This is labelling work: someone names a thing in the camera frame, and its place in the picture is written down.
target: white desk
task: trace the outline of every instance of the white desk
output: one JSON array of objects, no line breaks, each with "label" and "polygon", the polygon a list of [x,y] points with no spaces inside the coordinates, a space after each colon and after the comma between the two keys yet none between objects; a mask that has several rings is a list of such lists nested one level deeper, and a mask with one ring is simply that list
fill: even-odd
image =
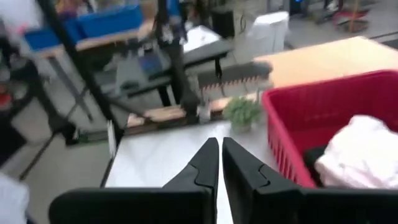
[{"label": "white desk", "polygon": [[276,166],[267,150],[266,126],[253,127],[250,133],[240,135],[229,130],[229,122],[222,121],[124,138],[105,186],[163,187],[187,165],[208,138],[216,137],[220,145],[217,222],[232,224],[222,168],[223,138],[232,137],[262,162]]}]

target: green plant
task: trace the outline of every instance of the green plant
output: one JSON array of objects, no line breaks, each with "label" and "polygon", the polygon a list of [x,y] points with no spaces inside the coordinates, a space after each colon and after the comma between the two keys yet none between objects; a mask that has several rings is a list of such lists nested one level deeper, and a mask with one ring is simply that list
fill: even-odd
[{"label": "green plant", "polygon": [[260,117],[259,105],[245,98],[233,98],[223,111],[224,118],[231,121],[232,126],[249,126]]}]

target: concrete floor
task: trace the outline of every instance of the concrete floor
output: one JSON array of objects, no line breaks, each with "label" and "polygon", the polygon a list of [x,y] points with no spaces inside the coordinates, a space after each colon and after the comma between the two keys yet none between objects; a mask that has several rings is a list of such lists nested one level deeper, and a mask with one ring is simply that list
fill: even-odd
[{"label": "concrete floor", "polygon": [[[236,12],[236,19],[239,19],[239,12]],[[377,35],[388,34],[398,31],[398,1],[380,0],[368,15],[370,21],[369,29],[355,35],[365,35],[374,37]],[[336,30],[330,23],[316,26],[312,21],[293,18],[290,20],[290,32],[287,40],[296,48],[308,45],[320,44],[332,40],[344,39],[352,36]],[[397,39],[398,35],[390,35],[377,41]],[[252,59],[250,43],[244,34],[239,34],[233,40],[235,51],[222,61],[222,66],[233,65],[236,63],[248,62]],[[82,89],[83,84],[75,74],[73,67],[67,59],[63,59],[63,66],[70,73],[75,84]],[[41,71],[55,76],[45,62],[39,62]],[[195,75],[200,71],[212,69],[211,63],[201,65],[187,71],[189,75]],[[226,90],[228,95],[242,94],[245,89]],[[74,104],[74,100],[63,84],[53,79],[47,86],[47,91],[53,98],[53,102],[58,109],[67,114]],[[209,93],[213,98],[221,96],[220,93]],[[80,108],[72,114],[71,120],[76,122],[79,127],[85,129],[104,129],[106,122],[90,96],[86,97],[86,102],[93,113],[95,121],[90,123]],[[140,105],[141,108],[160,107],[160,99],[157,93],[149,93],[140,98],[130,101],[132,105]],[[126,114],[119,114],[121,122],[126,119]],[[30,143],[21,149],[4,167],[2,171],[17,177],[32,160],[35,153],[40,150],[45,140],[50,137],[47,127],[47,118],[40,109],[36,101],[33,101],[23,112],[13,121],[17,129],[29,139]],[[56,137],[44,153],[39,163],[32,169],[24,182],[30,187],[30,204],[28,213],[39,224],[48,223],[47,211],[49,203],[60,193],[77,187],[96,187],[99,186],[106,165],[109,161],[108,143],[99,143],[92,146],[81,148],[66,149],[60,137]]]}]

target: plant pot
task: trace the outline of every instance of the plant pot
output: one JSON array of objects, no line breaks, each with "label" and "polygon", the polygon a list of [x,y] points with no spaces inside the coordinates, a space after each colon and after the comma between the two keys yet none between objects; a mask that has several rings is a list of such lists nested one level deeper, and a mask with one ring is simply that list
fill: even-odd
[{"label": "plant pot", "polygon": [[235,133],[247,133],[251,130],[251,124],[241,126],[241,125],[231,125],[233,132]]}]

